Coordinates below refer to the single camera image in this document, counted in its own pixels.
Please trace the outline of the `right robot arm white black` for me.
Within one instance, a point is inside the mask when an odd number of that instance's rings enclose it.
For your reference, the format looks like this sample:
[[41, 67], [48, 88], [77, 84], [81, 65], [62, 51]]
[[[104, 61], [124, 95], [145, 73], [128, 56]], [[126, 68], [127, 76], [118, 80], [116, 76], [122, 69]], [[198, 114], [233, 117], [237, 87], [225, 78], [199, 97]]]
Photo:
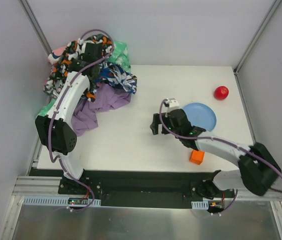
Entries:
[[204, 128], [191, 125], [182, 109], [153, 114], [150, 129], [153, 135], [172, 134], [186, 148], [215, 155], [237, 167], [215, 170], [207, 179], [210, 190], [244, 187], [254, 195], [264, 196], [282, 172], [263, 144], [239, 145], [214, 136]]

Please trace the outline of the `orange black camouflage cloth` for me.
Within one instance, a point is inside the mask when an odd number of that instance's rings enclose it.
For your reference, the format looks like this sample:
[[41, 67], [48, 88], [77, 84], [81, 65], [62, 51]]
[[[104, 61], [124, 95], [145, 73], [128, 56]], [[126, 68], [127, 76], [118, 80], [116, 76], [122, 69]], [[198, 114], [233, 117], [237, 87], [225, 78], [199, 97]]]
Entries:
[[52, 65], [50, 75], [43, 85], [43, 91], [52, 99], [57, 99], [69, 74], [84, 69], [81, 74], [88, 77], [90, 86], [83, 91], [82, 97], [93, 102], [96, 92], [94, 81], [100, 75], [101, 63], [112, 55], [113, 49], [113, 40], [104, 34], [69, 42], [58, 62]]

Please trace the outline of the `purple shirt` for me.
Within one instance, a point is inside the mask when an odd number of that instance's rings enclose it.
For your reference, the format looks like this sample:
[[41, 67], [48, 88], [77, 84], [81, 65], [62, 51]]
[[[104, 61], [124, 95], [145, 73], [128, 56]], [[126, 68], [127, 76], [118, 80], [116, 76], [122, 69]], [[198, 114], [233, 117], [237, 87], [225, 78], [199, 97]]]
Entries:
[[95, 101], [81, 99], [71, 117], [73, 131], [78, 137], [86, 131], [96, 129], [98, 125], [97, 112], [116, 110], [131, 102], [131, 94], [123, 89], [114, 88], [102, 83], [95, 94]]

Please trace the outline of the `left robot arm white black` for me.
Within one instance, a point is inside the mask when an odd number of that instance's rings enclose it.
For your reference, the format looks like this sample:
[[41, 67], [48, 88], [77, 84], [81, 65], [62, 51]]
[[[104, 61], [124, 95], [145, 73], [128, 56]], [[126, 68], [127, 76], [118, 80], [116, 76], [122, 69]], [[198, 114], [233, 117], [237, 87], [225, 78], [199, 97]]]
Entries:
[[51, 162], [59, 162], [63, 175], [77, 181], [84, 169], [76, 150], [78, 138], [71, 124], [72, 115], [84, 91], [90, 90], [91, 82], [99, 77], [100, 63], [111, 56], [114, 45], [111, 43], [103, 50], [101, 44], [80, 39], [73, 50], [74, 53], [67, 56], [68, 70], [63, 88], [47, 114], [36, 117], [35, 126]]

